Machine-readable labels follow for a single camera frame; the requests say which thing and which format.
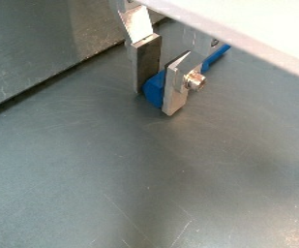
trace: gray surface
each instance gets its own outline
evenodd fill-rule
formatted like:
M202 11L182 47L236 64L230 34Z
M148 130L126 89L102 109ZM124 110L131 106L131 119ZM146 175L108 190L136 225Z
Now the gray surface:
M0 108L0 247L299 247L299 79L232 49L167 117L126 57Z
M0 103L120 42L107 0L0 0Z

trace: gray floor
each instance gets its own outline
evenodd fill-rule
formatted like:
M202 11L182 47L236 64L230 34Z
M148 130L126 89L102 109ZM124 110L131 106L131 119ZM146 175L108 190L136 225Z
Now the gray floor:
M232 49L167 117L130 75L119 46L0 107L0 247L299 247L299 78Z

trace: metal clamp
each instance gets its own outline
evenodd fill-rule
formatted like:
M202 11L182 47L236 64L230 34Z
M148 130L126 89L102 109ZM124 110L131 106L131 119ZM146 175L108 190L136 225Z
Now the metal clamp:
M124 45L132 61L134 90L140 93L147 79L159 71L162 37L152 32L146 6L132 0L110 0L110 6L124 32Z

